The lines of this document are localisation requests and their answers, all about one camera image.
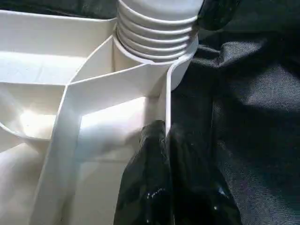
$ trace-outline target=white plastic tray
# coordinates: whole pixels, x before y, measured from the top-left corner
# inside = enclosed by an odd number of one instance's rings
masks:
[[[116,20],[0,11],[0,224],[111,225],[141,128],[171,124],[171,90],[195,53],[154,63]]]

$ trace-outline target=ribbed rim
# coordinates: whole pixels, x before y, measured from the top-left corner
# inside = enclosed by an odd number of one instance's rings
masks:
[[[176,38],[176,39],[165,39],[165,40],[144,37],[142,35],[136,34],[133,31],[131,31],[129,28],[127,28],[127,26],[122,21],[118,21],[118,27],[120,28],[120,30],[123,31],[123,33],[127,37],[132,36],[135,39],[143,40],[143,41],[153,43],[153,44],[175,45],[175,44],[182,43],[182,42],[185,42],[185,41],[188,41],[188,40],[191,39],[191,37],[189,35],[186,35],[186,36],[183,36],[183,37],[180,37],[180,38]]]
[[[176,59],[182,55],[184,55],[184,53],[186,53],[186,50],[181,51],[179,53],[173,54],[173,55],[167,55],[167,56],[160,56],[160,55],[149,55],[149,54],[144,54],[141,52],[138,52],[134,49],[132,49],[131,47],[129,47],[126,43],[124,43],[124,41],[119,38],[119,41],[122,43],[122,45],[128,50],[130,51],[132,54],[135,54],[139,57],[145,58],[145,59],[150,59],[150,60],[173,60]]]
[[[184,29],[180,29],[180,30],[155,30],[155,29],[141,26],[141,25],[131,21],[126,15],[124,15],[120,11],[117,13],[117,17],[124,24],[126,24],[127,27],[132,26],[135,30],[148,32],[153,35],[166,35],[166,36],[167,35],[180,35],[180,34],[185,34],[185,33],[189,33],[189,32],[193,31],[192,24],[189,24],[188,27],[186,27]]]
[[[119,38],[123,39],[123,41],[126,42],[126,44],[130,45],[129,43],[132,43],[133,45],[136,45],[139,48],[142,48],[142,49],[145,49],[145,50],[149,50],[149,51],[160,52],[160,53],[169,53],[169,52],[180,51],[180,50],[183,50],[183,49],[185,49],[185,48],[188,47],[187,43],[184,43],[184,44],[181,44],[181,45],[178,45],[178,46],[174,46],[174,47],[170,47],[170,48],[154,48],[154,47],[149,47],[149,46],[142,45],[140,43],[137,43],[137,42],[129,39],[128,37],[126,37],[126,35],[124,34],[124,32],[121,29],[119,29],[119,28],[117,28],[117,32],[118,32]]]

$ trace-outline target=white plastic surface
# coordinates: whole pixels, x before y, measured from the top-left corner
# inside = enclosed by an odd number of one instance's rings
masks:
[[[194,22],[202,3],[194,0],[119,0],[118,37],[124,47],[138,57],[153,61],[177,59],[186,53],[195,37]]]
[[[6,11],[0,18],[10,24],[0,20],[7,41],[18,33],[15,27],[21,29],[16,22],[30,24],[23,44],[14,37],[15,45],[0,45],[11,68],[22,64],[19,77],[0,68],[0,224],[113,224],[120,179],[139,148],[140,131],[157,119],[169,130],[171,89],[180,83],[197,38],[178,60],[155,63],[126,51],[113,32],[114,20]],[[60,34],[39,33],[43,27]],[[59,38],[67,40],[67,32],[77,36],[60,52]],[[38,47],[30,41],[33,33]],[[37,68],[26,62],[27,54],[55,58],[43,75],[47,82],[33,79]],[[82,62],[71,63],[72,73],[60,73],[60,57],[73,56]]]
[[[203,0],[122,0],[137,14],[159,20],[187,20],[194,18],[203,4]]]
[[[0,10],[0,82],[67,84],[115,22]]]

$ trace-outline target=black fabric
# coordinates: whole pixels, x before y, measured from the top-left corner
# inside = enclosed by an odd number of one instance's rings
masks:
[[[108,18],[115,2],[5,0],[0,8]],[[223,31],[200,31],[172,93],[173,122],[218,165],[244,225],[300,224],[299,12],[299,0],[242,0]]]

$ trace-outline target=ribbed white tube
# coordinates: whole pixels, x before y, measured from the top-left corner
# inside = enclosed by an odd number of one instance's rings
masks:
[[[141,58],[175,60],[186,53],[195,37],[195,22],[202,3],[201,0],[119,0],[119,40],[129,52]]]

